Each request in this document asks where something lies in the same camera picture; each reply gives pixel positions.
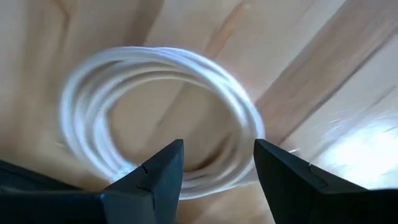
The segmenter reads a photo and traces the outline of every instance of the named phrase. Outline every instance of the light wood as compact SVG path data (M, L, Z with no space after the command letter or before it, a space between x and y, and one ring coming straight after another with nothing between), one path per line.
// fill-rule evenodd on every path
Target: light wood
M346 1L257 102L267 140L285 139L344 84L397 27L395 0Z
M282 147L363 187L397 188L397 57L396 35Z
M329 160L341 155L342 137L375 120L388 123L379 132L395 135L388 128L396 126L397 37L371 56L394 33L397 9L394 0L0 1L0 159L102 189L107 181L71 155L58 131L64 83L74 67L109 47L172 46L226 67L258 100L268 140L285 139L286 150L300 148L303 158L345 177L352 161ZM134 162L184 138L186 170L206 163L231 130L217 97L175 81L130 91L109 118L118 148ZM387 158L388 149L372 153ZM354 161L351 171L360 165ZM355 181L396 186L398 168L393 159L388 165L382 183ZM180 202L177 221L273 223L259 184Z

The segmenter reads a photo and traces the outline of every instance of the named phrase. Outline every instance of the wood grain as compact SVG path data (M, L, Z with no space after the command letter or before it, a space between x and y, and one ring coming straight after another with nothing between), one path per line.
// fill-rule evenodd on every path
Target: wood grain
M280 143L393 33L398 2L349 0L258 100L267 140Z
M144 45L203 53L238 2L167 1ZM185 167L194 169L212 155L222 141L220 136L229 131L229 113L222 102L209 91L182 82L140 86L124 96L113 111L117 145L136 162L150 158L174 139L184 138Z
M0 145L3 157L12 154L9 139L14 132L16 94L23 71L24 42L27 29L26 5L22 1L1 1L0 19Z
M344 1L248 1L215 59L256 101Z
M20 51L12 52L18 53L17 58L4 58L5 64L20 66L1 68L2 74L9 74L2 77L1 89L12 93L0 96L4 101L12 99L9 116L2 118L10 123L2 158L69 184L100 189L106 182L90 173L62 144L58 99L73 67L95 52L124 43L138 1L65 3L2 2L1 14L8 17L1 26L12 26L2 44L8 41L21 46L16 48ZM18 33L12 30L23 32L15 38L12 35Z
M370 189L397 188L398 36L281 146Z

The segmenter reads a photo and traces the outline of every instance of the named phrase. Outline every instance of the white cable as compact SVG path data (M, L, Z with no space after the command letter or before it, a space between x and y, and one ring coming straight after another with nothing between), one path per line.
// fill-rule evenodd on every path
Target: white cable
M125 160L109 133L107 113L127 91L146 82L182 80L207 88L229 108L236 129L210 165L184 172L180 200L241 184L254 170L254 140L264 138L262 119L243 87L205 57L170 47L116 47L72 72L60 100L60 129L74 155L114 182L137 165Z

